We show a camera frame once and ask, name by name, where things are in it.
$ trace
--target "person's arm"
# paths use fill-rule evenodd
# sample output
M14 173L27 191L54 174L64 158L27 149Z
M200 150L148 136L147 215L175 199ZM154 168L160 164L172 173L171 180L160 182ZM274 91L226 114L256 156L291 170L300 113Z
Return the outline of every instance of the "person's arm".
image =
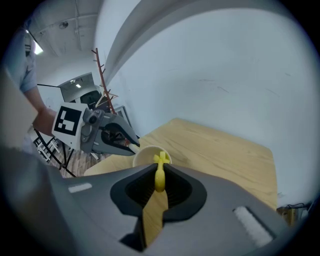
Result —
M33 127L43 134L53 136L51 131L54 125L56 112L46 107L36 86L26 91L24 95L38 111L38 115L33 122Z

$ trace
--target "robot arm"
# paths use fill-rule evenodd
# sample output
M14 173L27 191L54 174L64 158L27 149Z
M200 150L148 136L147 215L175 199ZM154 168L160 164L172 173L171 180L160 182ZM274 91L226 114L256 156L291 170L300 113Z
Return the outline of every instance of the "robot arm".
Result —
M101 109L90 110L82 103L60 106L52 134L71 148L86 153L134 155L129 147L121 144L124 139L140 147L134 130L121 116Z

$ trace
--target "floor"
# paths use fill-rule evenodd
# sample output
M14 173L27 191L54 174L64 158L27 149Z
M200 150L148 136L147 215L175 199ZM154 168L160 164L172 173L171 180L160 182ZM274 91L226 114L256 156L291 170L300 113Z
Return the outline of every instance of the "floor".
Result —
M58 153L55 150L54 151L54 155L56 156L56 158L58 158L58 160L61 163L63 163L64 162L64 153L63 153L62 146L59 145L58 149L59 149L60 153ZM68 149L66 149L66 158L67 159L68 159L68 156L69 156L70 153L71 153L71 150L69 151ZM75 151L74 150L73 153L72 153L72 156L70 158L70 161L69 161L69 164L68 164L67 168L75 176L81 177L81 176L84 175L84 173L85 173L85 171L87 169L89 169L90 167L96 165L100 161L102 161L102 160L106 159L108 156L110 156L110 154L96 154L96 155L99 157L98 160L96 160L91 154L84 153L81 150L79 150L79 151ZM59 168L59 164L57 163L57 161L53 157L50 158L50 163L49 164ZM62 168L61 168L60 172L61 172L62 176L65 177L65 178L71 178L72 177L69 173L67 173Z

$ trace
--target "white cup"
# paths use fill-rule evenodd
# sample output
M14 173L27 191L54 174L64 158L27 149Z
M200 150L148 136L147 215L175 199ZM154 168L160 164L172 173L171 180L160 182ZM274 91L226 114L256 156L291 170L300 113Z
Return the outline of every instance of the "white cup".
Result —
M133 167L153 164L155 162L154 155L160 156L161 151L165 152L165 158L169 159L170 164L172 164L171 156L163 147L156 146L156 145L149 145L140 149L134 144L129 144L128 147L135 153L135 156L132 162Z

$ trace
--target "wooden table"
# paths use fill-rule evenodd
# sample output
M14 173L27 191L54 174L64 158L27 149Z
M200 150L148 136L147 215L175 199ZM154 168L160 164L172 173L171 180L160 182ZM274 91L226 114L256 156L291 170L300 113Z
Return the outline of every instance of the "wooden table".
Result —
M277 180L270 149L231 134L181 119L173 119L139 139L140 147L158 145L168 151L172 163L230 180L266 203L277 207ZM115 172L132 167L133 156L111 155L84 175ZM167 194L154 192L143 209L146 243L162 229L168 209Z

